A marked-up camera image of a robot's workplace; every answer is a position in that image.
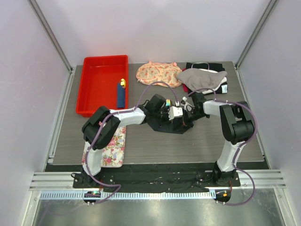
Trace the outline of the iridescent rainbow fork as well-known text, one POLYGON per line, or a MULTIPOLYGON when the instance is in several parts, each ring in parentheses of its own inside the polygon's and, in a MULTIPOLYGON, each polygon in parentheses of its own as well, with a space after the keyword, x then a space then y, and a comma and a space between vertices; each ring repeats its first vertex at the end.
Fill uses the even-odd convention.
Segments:
POLYGON ((166 107, 170 107, 171 106, 171 101, 170 101, 170 99, 167 99, 166 100, 166 107))

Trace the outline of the dark navy paper napkin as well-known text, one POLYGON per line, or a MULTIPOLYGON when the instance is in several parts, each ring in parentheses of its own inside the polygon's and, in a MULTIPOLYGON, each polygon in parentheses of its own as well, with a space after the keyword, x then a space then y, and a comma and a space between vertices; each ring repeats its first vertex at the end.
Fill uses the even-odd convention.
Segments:
POLYGON ((148 117, 146 123, 156 132, 169 134, 184 134, 194 126, 193 122, 188 122, 183 117, 174 118, 171 121, 169 119, 148 117))

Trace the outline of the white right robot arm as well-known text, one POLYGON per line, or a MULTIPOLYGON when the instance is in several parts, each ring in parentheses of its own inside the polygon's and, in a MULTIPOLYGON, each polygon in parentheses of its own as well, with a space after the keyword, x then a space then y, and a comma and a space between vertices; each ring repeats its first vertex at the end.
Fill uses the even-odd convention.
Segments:
POLYGON ((191 92, 187 96, 194 104, 194 120, 211 115, 221 119, 225 143, 214 163, 212 180, 218 186, 226 185, 235 178, 237 160, 243 148, 257 134, 257 120, 245 101, 207 100, 201 92, 191 92))

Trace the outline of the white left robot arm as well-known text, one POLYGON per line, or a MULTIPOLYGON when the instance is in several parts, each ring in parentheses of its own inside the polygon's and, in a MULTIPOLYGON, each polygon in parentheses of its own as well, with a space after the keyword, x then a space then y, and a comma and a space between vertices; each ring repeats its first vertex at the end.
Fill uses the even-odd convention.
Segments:
POLYGON ((99 185, 103 152, 106 148, 118 152, 125 146, 125 130, 129 125, 155 122, 170 122, 169 112, 173 107, 169 99, 155 94, 151 100, 130 109, 110 110, 101 106, 82 127, 84 135, 84 153, 82 157, 82 176, 88 187, 99 185))

